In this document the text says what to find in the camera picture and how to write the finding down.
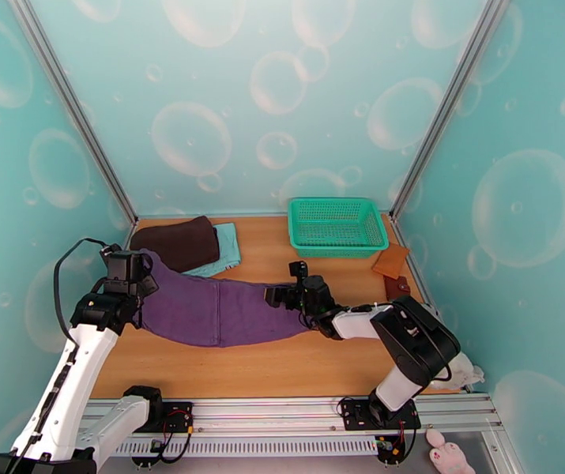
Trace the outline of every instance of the stuffed bunny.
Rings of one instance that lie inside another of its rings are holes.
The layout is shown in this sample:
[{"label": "stuffed bunny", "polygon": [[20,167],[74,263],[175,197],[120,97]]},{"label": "stuffed bunny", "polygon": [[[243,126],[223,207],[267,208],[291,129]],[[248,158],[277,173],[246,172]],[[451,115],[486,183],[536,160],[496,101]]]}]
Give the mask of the stuffed bunny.
[{"label": "stuffed bunny", "polygon": [[458,444],[445,443],[444,436],[436,429],[427,429],[426,437],[434,447],[429,452],[429,458],[440,474],[475,474]]}]

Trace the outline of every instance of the teal wall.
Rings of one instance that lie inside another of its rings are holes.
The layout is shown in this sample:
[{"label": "teal wall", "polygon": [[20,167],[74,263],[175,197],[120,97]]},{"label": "teal wall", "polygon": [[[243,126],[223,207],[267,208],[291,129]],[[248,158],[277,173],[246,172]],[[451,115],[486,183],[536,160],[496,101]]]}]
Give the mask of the teal wall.
[{"label": "teal wall", "polygon": [[[54,262],[80,237],[122,242],[128,225],[0,0],[0,451],[40,399],[64,344]],[[104,267],[94,247],[62,268],[67,315]]]},{"label": "teal wall", "polygon": [[565,0],[514,0],[401,218],[527,472],[565,472]]},{"label": "teal wall", "polygon": [[141,216],[388,209],[485,0],[32,0]]}]

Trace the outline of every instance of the purple pants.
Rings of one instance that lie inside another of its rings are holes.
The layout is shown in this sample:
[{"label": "purple pants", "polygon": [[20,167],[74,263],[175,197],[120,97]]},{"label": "purple pants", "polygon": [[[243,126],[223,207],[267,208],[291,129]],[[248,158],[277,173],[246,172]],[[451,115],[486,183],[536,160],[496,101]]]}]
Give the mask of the purple pants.
[{"label": "purple pants", "polygon": [[142,327],[182,344],[229,347],[280,340],[306,332],[296,310],[273,308],[265,288],[250,284],[187,276],[170,270],[151,250],[153,277],[159,291],[144,301]]}]

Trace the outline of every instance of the brown leather wallet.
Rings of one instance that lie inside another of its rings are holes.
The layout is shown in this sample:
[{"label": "brown leather wallet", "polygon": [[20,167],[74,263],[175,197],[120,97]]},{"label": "brown leather wallet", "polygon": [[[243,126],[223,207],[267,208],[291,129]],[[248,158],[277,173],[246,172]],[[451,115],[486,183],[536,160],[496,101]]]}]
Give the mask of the brown leather wallet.
[{"label": "brown leather wallet", "polygon": [[383,283],[386,285],[387,300],[394,300],[402,295],[411,295],[412,289],[407,284],[407,278],[400,276],[398,279],[383,276]]}]

